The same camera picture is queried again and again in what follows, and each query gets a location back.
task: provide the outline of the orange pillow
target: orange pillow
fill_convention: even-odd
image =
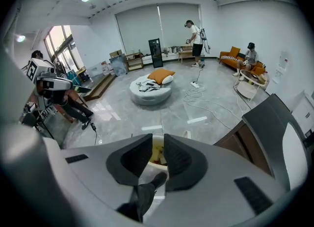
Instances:
[[[161,85],[162,81],[164,78],[174,75],[175,72],[173,71],[168,71],[165,69],[158,69],[156,71],[153,71],[147,78],[151,80],[155,80],[158,85]]]
[[[231,56],[231,57],[237,57],[237,55],[239,54],[239,52],[240,52],[240,49],[239,49],[239,48],[232,46],[231,51],[230,51],[230,53],[229,53],[229,56]]]

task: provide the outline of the person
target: person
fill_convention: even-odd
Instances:
[[[240,67],[245,66],[245,70],[249,71],[251,70],[254,66],[256,66],[258,60],[259,60],[259,55],[255,51],[255,44],[254,43],[249,43],[248,45],[248,50],[245,53],[245,60],[247,60],[246,63],[244,63],[242,60],[238,59],[236,61],[236,73],[234,73],[234,76],[239,76],[240,74]],[[244,80],[244,77],[241,76],[239,78],[240,81]]]
[[[195,57],[195,63],[192,65],[192,67],[199,67],[199,63],[201,61],[201,52],[203,49],[200,28],[194,25],[191,20],[187,20],[185,27],[190,28],[192,32],[191,38],[186,42],[187,44],[193,42],[192,56]]]
[[[32,58],[37,58],[40,60],[43,60],[45,62],[47,62],[48,64],[51,64],[52,67],[54,67],[54,65],[52,63],[50,63],[47,60],[44,60],[43,54],[40,51],[34,51],[31,54]],[[37,91],[38,93],[42,94],[44,97],[49,98],[50,97],[50,92],[44,90],[43,88],[43,82],[39,82],[37,84]],[[71,90],[68,91],[55,91],[54,93],[57,94],[58,92],[60,92],[61,96],[63,95],[63,98],[61,97],[60,100],[53,100],[53,103],[56,105],[61,106],[64,111],[71,117],[78,119],[81,123],[82,123],[82,130],[84,130],[88,124],[91,121],[91,116],[94,114],[92,111],[88,110],[86,107],[84,107],[83,105],[81,105],[80,103],[76,102],[75,100],[73,100],[68,94]]]

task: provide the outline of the dark pants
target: dark pants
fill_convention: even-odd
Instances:
[[[133,191],[136,193],[136,196],[134,197],[136,200],[122,204],[117,211],[142,223],[144,214],[149,210],[153,203],[155,190],[156,188],[152,183],[136,186]]]
[[[90,110],[88,110],[86,107],[81,105],[80,103],[74,101],[71,99],[71,97],[68,97],[68,102],[64,102],[65,104],[60,104],[64,111],[71,117],[78,119],[80,122],[85,123],[87,122],[87,117],[92,114]]]

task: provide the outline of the roller blind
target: roller blind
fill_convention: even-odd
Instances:
[[[165,47],[182,46],[192,36],[191,30],[185,28],[187,20],[199,27],[198,6],[191,4],[159,5],[160,19]]]
[[[127,54],[139,49],[144,55],[150,54],[148,40],[151,39],[159,38],[163,44],[156,5],[128,10],[117,14],[116,18]]]

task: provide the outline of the black cap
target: black cap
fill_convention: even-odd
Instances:
[[[248,49],[254,49],[255,48],[255,44],[254,43],[249,43],[249,45],[247,46]]]

